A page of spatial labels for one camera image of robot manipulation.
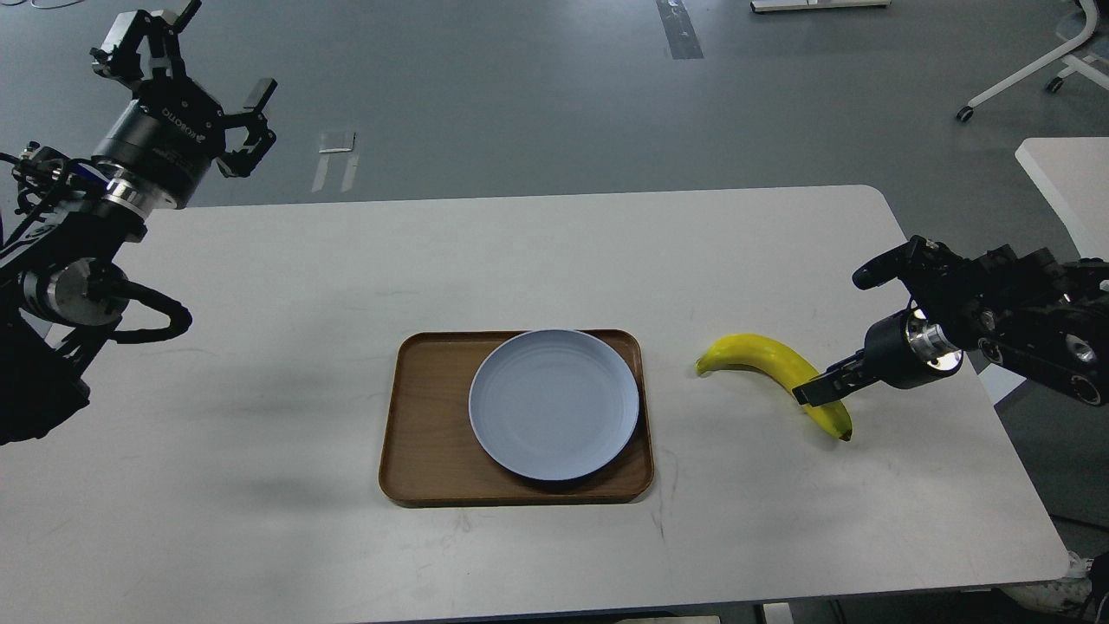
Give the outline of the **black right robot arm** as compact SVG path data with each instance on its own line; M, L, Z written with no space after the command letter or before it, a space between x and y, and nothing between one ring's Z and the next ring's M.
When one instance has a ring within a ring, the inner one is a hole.
M950 378L967 352L1087 406L1106 403L1106 262L1059 263L1010 246L967 259L914 236L854 272L857 289L902 282L910 304L874 323L864 345L792 383L801 406L824 406L872 383L916 388Z

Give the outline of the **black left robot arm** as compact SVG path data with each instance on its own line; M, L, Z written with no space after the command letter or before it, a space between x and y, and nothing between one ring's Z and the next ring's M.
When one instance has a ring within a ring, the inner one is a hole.
M3 236L1 442L40 439L83 410L83 375L106 342L166 342L186 333L181 301L128 279L114 263L146 236L155 209L183 209L212 166L242 180L274 145L262 79L226 112L189 76L179 47L201 3L120 13L94 73L130 91L126 109L90 158L30 142L4 154L20 224Z

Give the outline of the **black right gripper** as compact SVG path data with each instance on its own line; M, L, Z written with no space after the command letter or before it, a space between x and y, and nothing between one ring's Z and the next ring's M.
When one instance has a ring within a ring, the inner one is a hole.
M793 387L792 393L800 406L817 407L869 387L872 379L907 390L950 378L964 356L922 309L901 309L869 327L864 350Z

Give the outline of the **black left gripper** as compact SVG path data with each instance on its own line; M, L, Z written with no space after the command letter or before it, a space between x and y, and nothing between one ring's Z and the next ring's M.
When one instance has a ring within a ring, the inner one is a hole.
M187 75L179 35L202 4L120 13L103 43L88 51L92 71L126 86L132 98L94 150L94 163L153 183L179 209L187 206L214 158L223 177L248 178L276 141L265 115L275 79L260 79L243 109L222 117L217 99ZM246 132L242 145L222 153L224 130L237 129Z

